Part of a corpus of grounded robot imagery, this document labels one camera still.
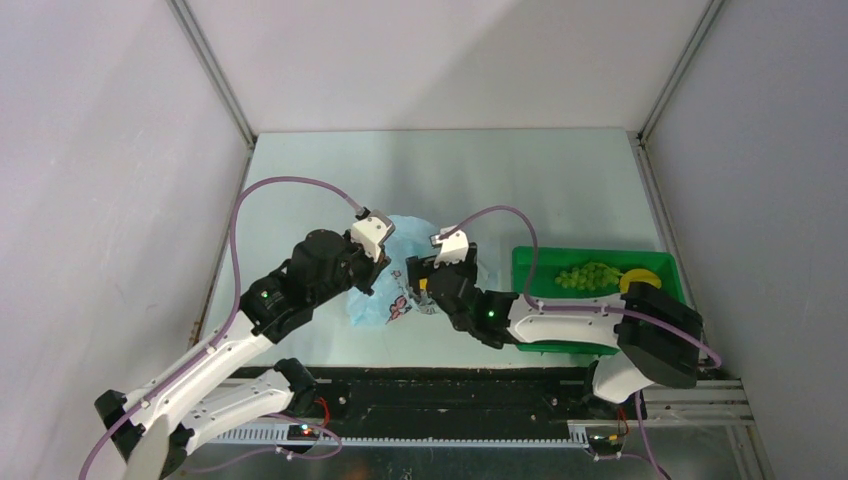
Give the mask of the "light blue plastic bag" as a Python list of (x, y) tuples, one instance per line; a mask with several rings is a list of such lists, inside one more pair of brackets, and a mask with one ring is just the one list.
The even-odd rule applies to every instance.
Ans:
[(355, 326), (381, 326), (410, 312), (424, 315), (442, 312), (427, 297), (423, 302), (416, 302), (410, 296), (405, 261), (411, 256), (430, 257), (431, 270), (437, 268), (433, 261), (438, 250), (431, 246), (430, 237), (443, 228), (418, 217), (388, 217), (395, 225), (395, 232), (385, 242), (389, 265), (378, 276), (372, 295), (357, 290), (348, 294), (347, 313)]

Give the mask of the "green fake grapes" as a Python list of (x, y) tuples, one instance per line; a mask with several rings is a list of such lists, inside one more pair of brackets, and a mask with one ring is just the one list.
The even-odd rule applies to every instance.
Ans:
[(561, 271), (554, 282), (565, 289), (595, 292), (618, 285), (623, 272), (604, 263), (588, 262)]

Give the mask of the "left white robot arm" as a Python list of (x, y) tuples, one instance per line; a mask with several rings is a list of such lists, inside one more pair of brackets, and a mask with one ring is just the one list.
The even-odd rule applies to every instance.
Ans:
[(94, 402), (112, 443), (131, 460), (154, 427), (163, 433), (164, 479), (199, 447), (254, 419), (288, 412), (304, 416), (316, 403), (316, 381), (296, 359), (282, 359), (253, 382), (228, 393), (212, 391), (248, 361), (313, 318), (314, 311), (357, 289), (370, 294), (390, 259), (384, 246), (395, 227), (367, 218), (342, 234), (318, 229), (295, 245), (290, 258), (237, 293), (225, 323), (147, 384), (127, 394), (108, 390)]

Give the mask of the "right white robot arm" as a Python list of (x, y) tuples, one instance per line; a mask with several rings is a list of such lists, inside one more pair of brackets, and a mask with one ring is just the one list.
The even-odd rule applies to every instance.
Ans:
[(474, 246), (451, 262), (412, 256), (406, 267), (413, 298), (433, 302), (455, 330), (485, 346), (554, 342), (610, 349), (592, 364), (581, 392), (593, 417), (610, 416), (652, 385), (691, 389), (697, 383), (702, 317), (645, 282), (624, 293), (573, 300), (484, 290), (476, 284)]

